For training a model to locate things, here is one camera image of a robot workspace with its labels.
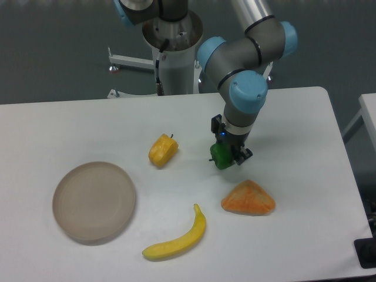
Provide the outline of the silver and grey robot arm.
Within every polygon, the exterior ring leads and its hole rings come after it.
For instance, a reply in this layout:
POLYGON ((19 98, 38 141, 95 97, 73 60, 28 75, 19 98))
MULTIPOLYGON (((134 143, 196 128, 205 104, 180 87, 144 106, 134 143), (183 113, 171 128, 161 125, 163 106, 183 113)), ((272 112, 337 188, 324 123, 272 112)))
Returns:
POLYGON ((266 1, 232 1, 244 36, 232 43, 215 36, 203 40, 203 24, 187 1, 115 1, 125 25, 142 25, 153 53, 152 70, 158 96, 194 90, 194 66, 216 87, 225 102, 211 120, 216 142, 211 159, 219 169, 240 165, 252 156, 245 142, 266 101, 267 76, 257 68, 292 54, 297 32, 276 20, 266 1))

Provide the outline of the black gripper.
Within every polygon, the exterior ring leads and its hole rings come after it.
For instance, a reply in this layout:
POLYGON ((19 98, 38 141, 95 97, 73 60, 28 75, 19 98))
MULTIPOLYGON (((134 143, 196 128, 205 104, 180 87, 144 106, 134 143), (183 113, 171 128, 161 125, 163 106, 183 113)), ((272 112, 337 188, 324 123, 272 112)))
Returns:
POLYGON ((232 157, 237 165, 241 165, 253 155, 250 149, 244 147, 251 130, 252 125, 246 127, 233 125, 221 114, 211 119, 211 132, 215 135, 217 143, 226 143, 232 146, 232 157))

